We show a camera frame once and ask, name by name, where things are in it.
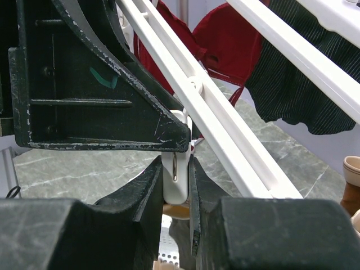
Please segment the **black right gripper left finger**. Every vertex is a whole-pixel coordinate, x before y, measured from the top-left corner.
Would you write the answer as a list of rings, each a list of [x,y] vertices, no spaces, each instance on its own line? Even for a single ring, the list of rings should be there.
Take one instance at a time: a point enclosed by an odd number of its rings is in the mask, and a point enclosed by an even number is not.
[[[151,269],[163,209],[161,158],[115,192],[1,200],[2,269]]]

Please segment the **white hanger clip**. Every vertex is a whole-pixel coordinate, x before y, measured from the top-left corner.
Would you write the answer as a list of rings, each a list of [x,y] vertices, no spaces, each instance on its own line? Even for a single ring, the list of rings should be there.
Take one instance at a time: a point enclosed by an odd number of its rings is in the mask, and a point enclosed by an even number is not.
[[[188,113],[179,110],[171,111],[190,130],[186,139],[187,151],[162,152],[163,198],[167,204],[181,205],[188,199],[188,163],[191,156],[192,119]]]

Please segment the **olive underwear with beige waistband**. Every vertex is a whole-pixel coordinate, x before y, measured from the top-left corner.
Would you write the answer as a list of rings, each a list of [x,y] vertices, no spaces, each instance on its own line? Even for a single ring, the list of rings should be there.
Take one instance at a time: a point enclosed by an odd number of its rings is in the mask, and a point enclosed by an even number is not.
[[[163,214],[171,217],[168,234],[174,240],[178,248],[179,265],[171,263],[170,259],[159,259],[153,264],[153,269],[196,269],[196,260],[191,254],[190,243],[190,211],[188,204],[169,205],[164,204]]]

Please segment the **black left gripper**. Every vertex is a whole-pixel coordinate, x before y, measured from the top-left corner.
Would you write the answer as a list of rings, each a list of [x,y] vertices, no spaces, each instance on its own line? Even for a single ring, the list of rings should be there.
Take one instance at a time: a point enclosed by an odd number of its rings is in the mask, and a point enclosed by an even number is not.
[[[114,1],[1,0],[1,136],[15,129],[33,149],[185,152],[181,108],[129,50]]]

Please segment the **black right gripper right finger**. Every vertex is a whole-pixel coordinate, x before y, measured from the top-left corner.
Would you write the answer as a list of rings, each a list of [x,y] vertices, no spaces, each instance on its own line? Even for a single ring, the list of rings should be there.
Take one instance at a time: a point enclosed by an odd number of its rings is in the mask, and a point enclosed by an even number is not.
[[[358,269],[359,238],[336,202],[231,197],[189,163],[190,243],[198,269]]]

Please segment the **white square clip hanger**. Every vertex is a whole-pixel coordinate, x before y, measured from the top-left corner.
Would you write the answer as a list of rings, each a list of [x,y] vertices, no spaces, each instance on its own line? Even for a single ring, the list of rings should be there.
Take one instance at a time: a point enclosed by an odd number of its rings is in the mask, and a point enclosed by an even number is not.
[[[259,1],[230,1],[328,98],[359,121],[359,84]],[[119,8],[245,197],[301,198],[256,135],[149,1]]]

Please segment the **brown underwear with beige waistband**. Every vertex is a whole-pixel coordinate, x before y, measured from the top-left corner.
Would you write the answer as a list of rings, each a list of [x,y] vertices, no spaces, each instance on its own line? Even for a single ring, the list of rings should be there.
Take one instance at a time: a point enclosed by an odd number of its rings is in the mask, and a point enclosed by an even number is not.
[[[359,156],[347,156],[343,161],[346,181],[340,205],[351,216],[351,223],[359,237]]]

